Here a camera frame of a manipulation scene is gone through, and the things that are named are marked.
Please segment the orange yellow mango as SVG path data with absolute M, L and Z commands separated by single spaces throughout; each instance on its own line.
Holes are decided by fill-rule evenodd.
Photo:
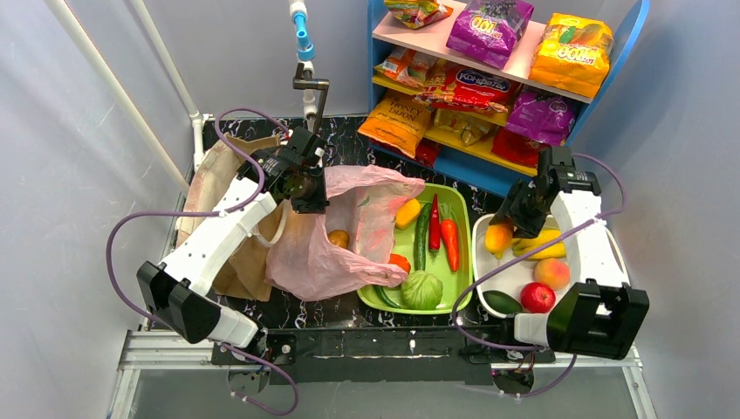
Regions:
M 484 235 L 485 249 L 501 259 L 507 249 L 511 247 L 514 228 L 509 223 L 489 224 Z

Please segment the brown potato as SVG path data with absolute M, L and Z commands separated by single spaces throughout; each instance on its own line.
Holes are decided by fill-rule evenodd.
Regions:
M 327 238 L 331 244 L 339 248 L 348 248 L 350 237 L 344 230 L 332 230 L 327 234 Z

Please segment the pink plastic grocery bag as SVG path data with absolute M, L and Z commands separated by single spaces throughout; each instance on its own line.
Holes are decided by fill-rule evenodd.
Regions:
M 292 212 L 266 259 L 266 281 L 305 301 L 355 292 L 366 285 L 395 287 L 408 277 L 388 263 L 399 208 L 424 189 L 420 178 L 378 166 L 325 170 L 329 206 L 323 214 Z M 344 230 L 347 249 L 327 234 Z

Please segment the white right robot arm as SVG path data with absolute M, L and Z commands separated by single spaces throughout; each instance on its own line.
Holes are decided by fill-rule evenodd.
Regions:
M 646 292 L 634 289 L 613 254 L 592 172 L 577 169 L 571 149 L 538 154 L 538 173 L 513 184 L 490 224 L 504 224 L 521 240 L 534 238 L 552 218 L 561 232 L 571 285 L 548 313 L 509 316 L 516 342 L 612 360 L 626 357 L 648 313 Z

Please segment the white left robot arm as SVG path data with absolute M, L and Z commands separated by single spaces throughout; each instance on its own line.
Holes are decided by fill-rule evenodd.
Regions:
M 137 271 L 147 310 L 189 343 L 246 348 L 262 336 L 257 322 L 208 298 L 217 273 L 259 223 L 278 207 L 322 214 L 327 143 L 298 127 L 284 145 L 254 151 L 237 170 L 215 216 L 206 217 L 172 253 Z

